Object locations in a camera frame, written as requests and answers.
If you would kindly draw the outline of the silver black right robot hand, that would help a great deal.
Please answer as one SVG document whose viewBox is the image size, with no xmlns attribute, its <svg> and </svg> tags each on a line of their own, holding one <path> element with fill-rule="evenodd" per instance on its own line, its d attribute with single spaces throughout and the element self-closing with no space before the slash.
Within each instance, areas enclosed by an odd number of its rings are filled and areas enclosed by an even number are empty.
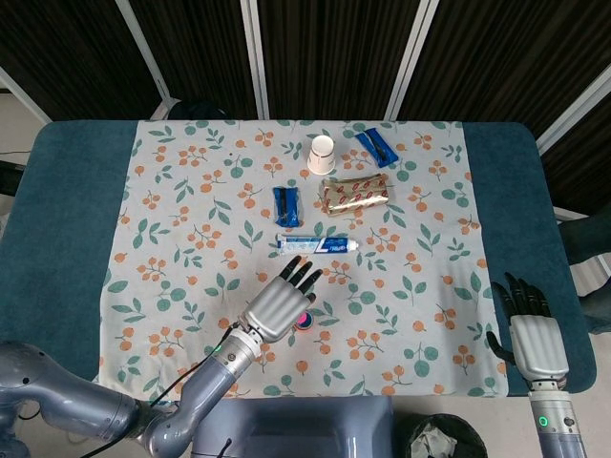
<svg viewBox="0 0 611 458">
<path fill-rule="evenodd" d="M 569 364 L 558 321 L 536 286 L 505 274 L 505 286 L 494 281 L 492 289 L 501 299 L 512 348 L 501 346 L 492 331 L 486 339 L 493 353 L 513 365 L 530 385 L 558 383 L 569 373 Z"/>
</svg>

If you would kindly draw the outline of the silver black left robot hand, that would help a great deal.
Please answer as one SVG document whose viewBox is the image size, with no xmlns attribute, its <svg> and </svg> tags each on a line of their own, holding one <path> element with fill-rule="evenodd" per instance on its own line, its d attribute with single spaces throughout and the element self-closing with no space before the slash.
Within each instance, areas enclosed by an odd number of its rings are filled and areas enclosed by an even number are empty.
<svg viewBox="0 0 611 458">
<path fill-rule="evenodd" d="M 323 276 L 301 256 L 294 257 L 247 305 L 239 317 L 240 327 L 255 332 L 262 343 L 280 341 L 316 300 L 313 286 Z"/>
</svg>

